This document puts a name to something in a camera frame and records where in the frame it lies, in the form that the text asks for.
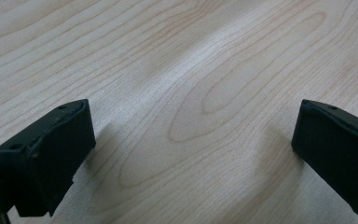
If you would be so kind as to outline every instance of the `screw hole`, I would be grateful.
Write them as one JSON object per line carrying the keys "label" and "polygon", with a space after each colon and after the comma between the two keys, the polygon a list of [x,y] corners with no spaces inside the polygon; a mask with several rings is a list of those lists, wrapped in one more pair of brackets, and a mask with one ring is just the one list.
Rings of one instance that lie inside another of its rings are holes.
{"label": "screw hole", "polygon": [[20,147],[22,147],[22,144],[18,143],[18,144],[11,145],[9,148],[10,149],[18,149]]}

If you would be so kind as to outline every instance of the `light wood surface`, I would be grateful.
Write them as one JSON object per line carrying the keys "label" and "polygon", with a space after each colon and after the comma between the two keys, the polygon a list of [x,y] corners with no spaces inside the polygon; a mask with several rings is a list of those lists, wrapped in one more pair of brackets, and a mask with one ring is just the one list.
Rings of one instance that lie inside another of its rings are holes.
{"label": "light wood surface", "polygon": [[13,223],[358,223],[290,146],[303,98],[358,116],[358,0],[0,0],[0,144],[82,98],[97,147]]}

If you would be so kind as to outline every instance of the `wood grain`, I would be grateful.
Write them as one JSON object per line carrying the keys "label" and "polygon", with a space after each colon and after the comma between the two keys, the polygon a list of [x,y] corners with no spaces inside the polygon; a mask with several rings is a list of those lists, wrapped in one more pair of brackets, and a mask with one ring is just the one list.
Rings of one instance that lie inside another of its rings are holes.
{"label": "wood grain", "polygon": [[13,223],[358,223],[290,146],[304,98],[358,116],[358,0],[0,1],[0,144],[81,98],[97,147]]}

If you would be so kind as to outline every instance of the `wooden table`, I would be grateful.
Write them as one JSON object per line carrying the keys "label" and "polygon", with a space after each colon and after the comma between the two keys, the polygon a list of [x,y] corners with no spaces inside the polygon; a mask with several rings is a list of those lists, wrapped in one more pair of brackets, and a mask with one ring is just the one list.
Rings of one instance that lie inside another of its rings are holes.
{"label": "wooden table", "polygon": [[358,0],[0,1],[0,144],[82,98],[97,147],[13,223],[358,223],[290,146],[304,98],[358,116]]}

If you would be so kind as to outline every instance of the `black clamp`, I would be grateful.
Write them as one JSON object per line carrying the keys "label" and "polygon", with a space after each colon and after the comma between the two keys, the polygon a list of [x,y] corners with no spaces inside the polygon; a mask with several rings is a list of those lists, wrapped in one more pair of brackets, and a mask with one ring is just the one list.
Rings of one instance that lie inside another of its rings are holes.
{"label": "black clamp", "polygon": [[292,147],[358,213],[358,118],[303,100]]}
{"label": "black clamp", "polygon": [[60,105],[0,146],[0,223],[14,205],[21,217],[52,216],[95,147],[89,101]]}

